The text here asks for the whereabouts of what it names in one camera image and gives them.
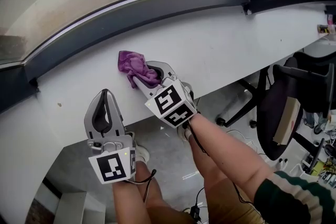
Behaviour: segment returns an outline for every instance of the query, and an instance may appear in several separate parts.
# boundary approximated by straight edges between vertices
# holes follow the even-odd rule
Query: gray floor
[[[248,77],[248,81],[254,84],[257,84],[257,79],[258,73]],[[225,119],[229,119],[249,98],[250,94],[248,92],[244,92],[240,85],[233,83],[202,97],[198,103],[198,109],[205,117],[214,121],[216,115],[224,107],[228,107]],[[244,141],[254,150],[256,150],[256,146],[257,151],[262,153],[257,131],[249,127],[249,121],[256,119],[255,114],[254,109],[233,124],[231,128],[224,128],[224,130],[240,131],[246,140],[237,132],[230,132],[230,134]],[[303,124],[301,128],[306,136],[312,140],[311,129]],[[164,199],[177,210],[183,210],[194,205],[196,194],[203,187],[203,179],[195,167],[189,145],[178,138],[176,130],[168,127],[155,117],[129,125],[127,130],[134,131],[138,144],[149,150],[151,158],[148,167],[157,170],[155,178],[160,184]],[[97,200],[107,205],[106,222],[113,222],[116,219],[111,185],[99,183],[88,161],[90,155],[86,141],[65,147],[50,168],[47,178],[61,192],[89,192]],[[304,155],[305,151],[300,149],[296,142],[291,142],[284,154],[288,158],[297,159],[296,163],[300,162]],[[270,165],[275,163],[265,156],[263,158]],[[204,192],[201,192],[198,203],[200,206],[206,206]],[[208,219],[207,208],[201,208],[201,218],[202,222]]]

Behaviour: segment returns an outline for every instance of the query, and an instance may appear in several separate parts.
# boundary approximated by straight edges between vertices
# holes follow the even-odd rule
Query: forearm
[[[273,170],[252,148],[202,115],[197,114],[191,119],[191,127],[218,168],[253,201],[258,187]]]
[[[134,184],[112,184],[118,224],[150,224],[146,206]]]

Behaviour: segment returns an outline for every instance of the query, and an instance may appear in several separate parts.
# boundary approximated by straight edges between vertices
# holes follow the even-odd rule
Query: desk
[[[245,16],[217,8],[155,22],[90,47],[39,78],[40,93],[0,115],[0,214],[24,223],[35,193],[64,146],[86,140],[91,100],[110,89],[124,125],[150,117],[145,96],[117,69],[118,52],[164,61],[198,98],[270,65],[319,38],[323,10],[287,7]]]
[[[152,116],[145,96],[117,69],[118,52],[167,62],[201,97],[270,65],[319,38],[322,10],[287,7],[245,16],[216,8],[155,22],[108,39],[62,63],[39,80],[38,102],[64,146],[87,139],[84,115],[96,94],[113,92],[128,125]]]

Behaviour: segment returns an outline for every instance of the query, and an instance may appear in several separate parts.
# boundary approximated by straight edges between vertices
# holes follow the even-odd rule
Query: green striped shirt
[[[254,205],[269,224],[336,224],[336,191],[278,171],[258,188]]]

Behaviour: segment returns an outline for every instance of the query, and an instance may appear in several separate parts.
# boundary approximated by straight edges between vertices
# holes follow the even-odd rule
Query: person's arm
[[[247,194],[268,223],[336,223],[335,189],[274,172],[252,148],[200,114],[191,119],[191,127],[218,168]]]
[[[254,201],[261,183],[274,171],[249,146],[222,131],[197,114],[191,127],[207,154],[218,168]]]
[[[150,224],[146,206],[134,184],[112,184],[118,224]]]

